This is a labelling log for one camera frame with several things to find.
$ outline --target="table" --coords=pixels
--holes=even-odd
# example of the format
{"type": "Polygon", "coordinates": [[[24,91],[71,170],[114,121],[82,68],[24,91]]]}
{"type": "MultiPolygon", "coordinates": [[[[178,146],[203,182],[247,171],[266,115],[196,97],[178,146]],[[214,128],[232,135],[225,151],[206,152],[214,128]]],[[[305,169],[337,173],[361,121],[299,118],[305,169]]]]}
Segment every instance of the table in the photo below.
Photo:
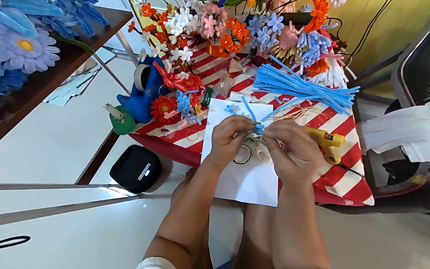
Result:
{"type": "MultiPolygon", "coordinates": [[[[206,52],[205,41],[196,42],[192,45],[194,55],[193,68],[201,74],[202,82],[205,86],[218,83],[220,76],[226,72],[227,59],[211,57],[206,52]]],[[[254,89],[253,79],[245,74],[232,74],[236,80],[232,91],[249,93],[265,103],[272,104],[273,109],[280,106],[275,100],[274,94],[252,92],[254,89]]],[[[292,99],[291,95],[278,95],[279,99],[292,99]]],[[[299,107],[314,105],[312,109],[316,112],[305,113],[305,117],[297,120],[298,124],[319,128],[330,133],[344,135],[346,142],[340,147],[339,152],[342,156],[341,162],[350,168],[364,173],[362,154],[359,146],[359,137],[356,132],[354,116],[338,114],[332,108],[319,102],[300,101],[299,107]]],[[[289,106],[277,113],[275,116],[292,113],[299,107],[289,106]]],[[[194,124],[182,130],[174,125],[151,121],[147,124],[137,124],[136,131],[129,134],[140,144],[152,151],[167,157],[171,160],[186,164],[191,167],[198,167],[201,160],[201,152],[206,127],[206,111],[200,118],[202,124],[194,124]]],[[[360,176],[344,170],[341,167],[333,166],[328,163],[319,169],[317,176],[313,178],[315,201],[319,203],[333,203],[340,205],[373,205],[374,199],[367,182],[360,176]]]]}
{"type": "MultiPolygon", "coordinates": [[[[104,45],[133,17],[131,12],[124,10],[102,7],[96,9],[107,19],[109,25],[94,23],[93,37],[83,34],[80,28],[75,28],[80,33],[77,39],[88,44],[94,51],[104,45]]],[[[58,54],[61,60],[56,61],[54,67],[31,74],[21,90],[13,91],[8,96],[0,96],[5,104],[0,109],[0,139],[92,55],[69,43],[57,42],[56,46],[61,49],[58,54]]]]}

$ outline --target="white label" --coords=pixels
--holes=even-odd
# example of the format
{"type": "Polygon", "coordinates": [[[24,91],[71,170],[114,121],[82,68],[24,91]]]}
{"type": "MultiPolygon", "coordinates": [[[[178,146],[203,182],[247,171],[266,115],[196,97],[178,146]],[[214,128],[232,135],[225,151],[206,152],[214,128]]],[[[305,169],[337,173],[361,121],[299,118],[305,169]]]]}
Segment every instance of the white label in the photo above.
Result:
{"type": "Polygon", "coordinates": [[[142,171],[142,173],[140,173],[139,178],[137,180],[142,180],[142,178],[146,175],[149,174],[149,167],[151,166],[150,163],[147,163],[147,165],[145,166],[144,170],[142,171]]]}

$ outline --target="hand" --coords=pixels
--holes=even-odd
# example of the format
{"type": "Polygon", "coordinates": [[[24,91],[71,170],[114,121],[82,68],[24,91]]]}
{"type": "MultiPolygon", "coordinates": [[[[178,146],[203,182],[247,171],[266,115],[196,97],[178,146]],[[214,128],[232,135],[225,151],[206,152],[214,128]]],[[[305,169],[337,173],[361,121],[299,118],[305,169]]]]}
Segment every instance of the hand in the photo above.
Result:
{"type": "Polygon", "coordinates": [[[291,119],[272,123],[263,132],[275,164],[275,172],[289,188],[311,186],[312,177],[324,162],[318,144],[291,119]]]}
{"type": "Polygon", "coordinates": [[[212,133],[212,151],[207,156],[219,168],[225,168],[238,155],[248,130],[255,122],[244,116],[231,115],[215,126],[212,133]]]}

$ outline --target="wooden shelf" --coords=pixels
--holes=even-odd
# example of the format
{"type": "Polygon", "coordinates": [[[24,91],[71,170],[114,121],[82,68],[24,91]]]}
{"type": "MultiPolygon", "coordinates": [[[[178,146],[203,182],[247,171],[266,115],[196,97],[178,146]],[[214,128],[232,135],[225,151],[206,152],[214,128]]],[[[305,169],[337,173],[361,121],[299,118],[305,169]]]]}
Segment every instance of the wooden shelf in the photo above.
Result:
{"type": "MultiPolygon", "coordinates": [[[[133,17],[131,12],[96,7],[109,25],[94,23],[93,37],[85,35],[80,28],[76,29],[80,36],[78,40],[88,44],[94,51],[104,45],[133,17]]],[[[19,91],[13,91],[8,96],[0,96],[4,106],[0,109],[0,139],[16,126],[29,112],[39,105],[54,89],[64,82],[90,56],[81,48],[63,42],[56,44],[61,52],[61,60],[45,72],[34,72],[19,91]]]]}

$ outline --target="yellow flower center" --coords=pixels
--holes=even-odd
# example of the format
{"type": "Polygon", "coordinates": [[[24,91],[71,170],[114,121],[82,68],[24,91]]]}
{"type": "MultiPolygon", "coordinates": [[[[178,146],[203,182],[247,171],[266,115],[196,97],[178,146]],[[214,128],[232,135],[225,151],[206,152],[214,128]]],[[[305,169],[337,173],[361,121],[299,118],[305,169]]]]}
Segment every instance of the yellow flower center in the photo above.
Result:
{"type": "Polygon", "coordinates": [[[18,45],[24,50],[34,50],[33,44],[24,39],[19,40],[18,45]]]}

